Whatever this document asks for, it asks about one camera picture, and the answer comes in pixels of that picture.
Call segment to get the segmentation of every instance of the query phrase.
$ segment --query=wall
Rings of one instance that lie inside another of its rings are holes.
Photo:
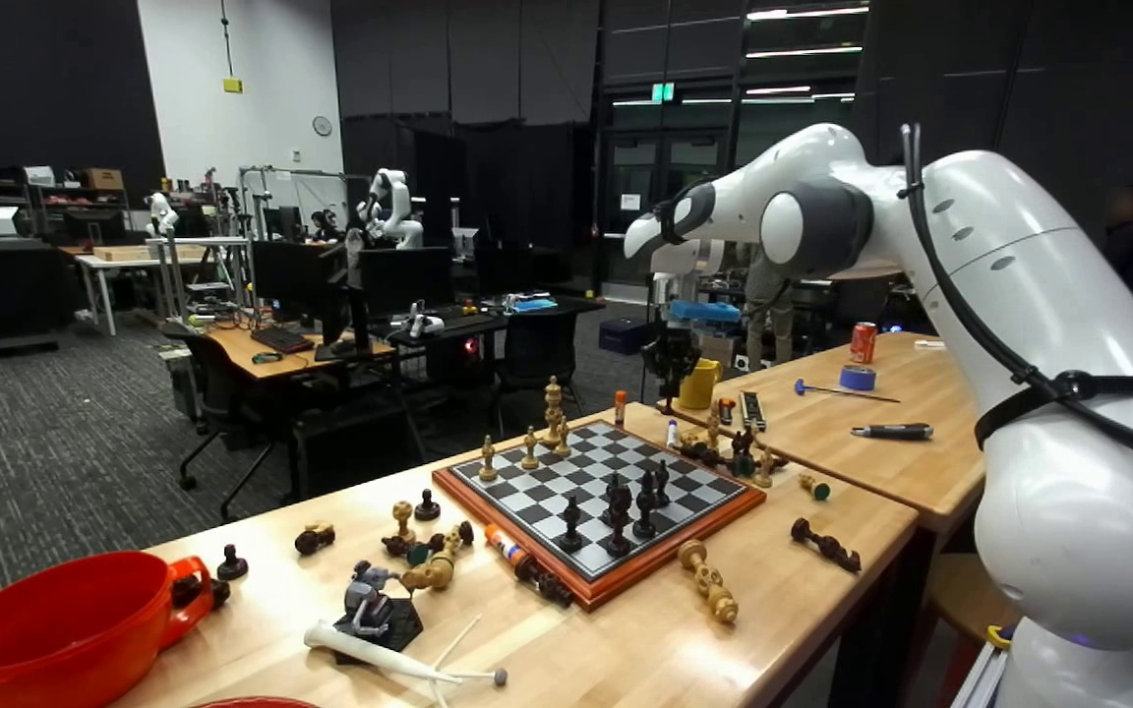
[[[108,167],[160,175],[132,0],[0,0],[0,175]]]
[[[137,0],[137,11],[170,176],[198,187],[215,167],[234,187],[241,170],[271,167],[276,204],[339,200],[339,182],[287,175],[342,175],[329,0],[222,0],[242,95],[221,86],[221,0]]]

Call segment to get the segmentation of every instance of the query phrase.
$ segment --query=pen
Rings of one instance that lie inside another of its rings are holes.
[[[853,424],[853,438],[876,438],[876,441],[928,441],[928,424]]]

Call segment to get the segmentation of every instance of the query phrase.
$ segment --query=red container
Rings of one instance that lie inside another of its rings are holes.
[[[199,558],[118,550],[39,571],[0,589],[0,708],[93,708],[137,684],[157,652],[213,612],[171,615],[171,580]]]
[[[876,364],[876,323],[858,323],[848,330],[848,365],[872,365]]]

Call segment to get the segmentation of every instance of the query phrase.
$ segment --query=red bowl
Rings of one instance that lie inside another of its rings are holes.
[[[175,640],[175,566],[112,550],[0,589],[0,703],[107,703]]]

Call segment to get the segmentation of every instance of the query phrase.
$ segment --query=cable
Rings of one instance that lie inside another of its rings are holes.
[[[229,45],[229,18],[221,0],[221,36],[222,36],[222,75],[234,75],[234,46]]]

